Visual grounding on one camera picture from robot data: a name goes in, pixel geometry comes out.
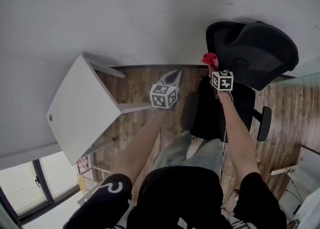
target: white cube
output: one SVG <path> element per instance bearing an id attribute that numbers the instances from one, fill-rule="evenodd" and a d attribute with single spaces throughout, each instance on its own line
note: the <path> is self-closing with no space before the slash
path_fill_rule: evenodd
<path id="1" fill-rule="evenodd" d="M 150 99 L 153 107 L 169 109 L 177 101 L 177 89 L 175 86 L 153 84 Z"/>
<path id="2" fill-rule="evenodd" d="M 231 71 L 213 71 L 210 83 L 218 91 L 232 91 L 234 75 Z"/>

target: window frame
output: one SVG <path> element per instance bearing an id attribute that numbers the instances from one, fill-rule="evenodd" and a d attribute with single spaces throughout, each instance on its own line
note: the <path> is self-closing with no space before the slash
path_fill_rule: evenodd
<path id="1" fill-rule="evenodd" d="M 79 185 L 75 185 L 74 187 L 70 188 L 66 192 L 62 193 L 56 198 L 52 197 L 50 189 L 48 187 L 46 178 L 44 176 L 43 169 L 41 167 L 41 163 L 39 159 L 32 161 L 33 168 L 35 171 L 35 181 L 40 185 L 46 201 L 40 203 L 39 205 L 35 206 L 34 208 L 27 210 L 25 213 L 18 215 L 15 209 L 10 204 L 9 200 L 7 199 L 5 193 L 3 192 L 0 186 L 0 203 L 3 206 L 4 210 L 7 214 L 11 217 L 13 222 L 19 227 L 37 219 L 38 217 L 44 215 L 45 213 L 49 212 L 56 206 L 60 205 L 64 201 L 68 200 L 70 197 L 74 196 L 76 193 L 80 191 Z"/>

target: hand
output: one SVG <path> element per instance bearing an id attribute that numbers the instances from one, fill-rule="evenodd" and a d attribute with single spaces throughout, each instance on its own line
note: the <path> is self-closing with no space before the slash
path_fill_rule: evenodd
<path id="1" fill-rule="evenodd" d="M 217 91 L 221 104 L 232 103 L 231 96 L 223 90 Z"/>

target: black office chair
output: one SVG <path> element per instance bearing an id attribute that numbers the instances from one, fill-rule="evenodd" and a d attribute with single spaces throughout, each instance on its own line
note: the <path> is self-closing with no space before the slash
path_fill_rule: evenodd
<path id="1" fill-rule="evenodd" d="M 296 67 L 299 57 L 295 43 L 281 30 L 262 22 L 247 25 L 217 22 L 207 28 L 206 44 L 208 52 L 218 57 L 219 71 L 233 72 L 231 93 L 242 121 L 250 130 L 255 117 L 260 122 L 257 140 L 265 141 L 272 112 L 266 106 L 262 113 L 254 109 L 256 94 L 251 88 L 260 91 L 276 77 Z M 224 112 L 209 81 L 208 76 L 204 77 L 198 92 L 190 93 L 185 99 L 181 124 L 196 137 L 223 141 Z"/>

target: white desk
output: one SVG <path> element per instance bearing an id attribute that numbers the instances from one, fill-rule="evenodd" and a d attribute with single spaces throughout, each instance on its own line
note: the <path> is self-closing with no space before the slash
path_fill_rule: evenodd
<path id="1" fill-rule="evenodd" d="M 94 64 L 100 71 L 124 78 L 112 68 Z M 81 157 L 112 143 L 92 145 L 121 113 L 149 109 L 150 103 L 118 104 L 81 55 L 72 65 L 56 92 L 46 118 L 62 151 L 74 165 Z"/>

